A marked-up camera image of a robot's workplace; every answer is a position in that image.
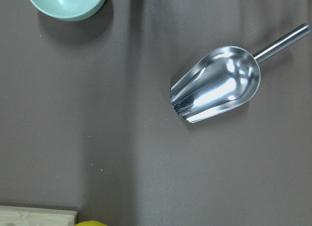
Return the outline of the yellow lemon near gripper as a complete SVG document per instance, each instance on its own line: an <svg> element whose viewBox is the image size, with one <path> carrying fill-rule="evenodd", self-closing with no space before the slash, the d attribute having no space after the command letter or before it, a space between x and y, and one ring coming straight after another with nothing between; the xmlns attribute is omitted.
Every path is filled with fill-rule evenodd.
<svg viewBox="0 0 312 226"><path fill-rule="evenodd" d="M78 224L75 224L75 226L107 226L107 225L99 221L91 220L91 221L80 222Z"/></svg>

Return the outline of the wooden cutting board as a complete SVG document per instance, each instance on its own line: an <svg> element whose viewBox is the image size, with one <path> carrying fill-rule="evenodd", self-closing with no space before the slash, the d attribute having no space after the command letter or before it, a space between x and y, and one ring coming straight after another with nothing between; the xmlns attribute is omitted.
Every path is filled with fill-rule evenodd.
<svg viewBox="0 0 312 226"><path fill-rule="evenodd" d="M74 226L77 219L76 211L0 206L1 226Z"/></svg>

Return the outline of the stainless steel scoop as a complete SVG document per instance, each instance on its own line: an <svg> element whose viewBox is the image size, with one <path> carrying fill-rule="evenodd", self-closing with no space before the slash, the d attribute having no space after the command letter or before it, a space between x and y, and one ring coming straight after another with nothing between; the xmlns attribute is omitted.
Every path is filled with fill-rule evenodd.
<svg viewBox="0 0 312 226"><path fill-rule="evenodd" d="M247 103L260 85L260 63L310 32L310 26L302 24L255 54L238 46L211 51L171 87L172 108L180 118L196 123Z"/></svg>

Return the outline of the mint green bowl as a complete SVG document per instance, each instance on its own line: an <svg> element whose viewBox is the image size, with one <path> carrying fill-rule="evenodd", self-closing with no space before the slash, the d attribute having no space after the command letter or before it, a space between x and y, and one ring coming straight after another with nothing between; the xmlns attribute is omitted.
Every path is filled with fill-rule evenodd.
<svg viewBox="0 0 312 226"><path fill-rule="evenodd" d="M61 21L82 21L94 15L106 0L30 0L42 13Z"/></svg>

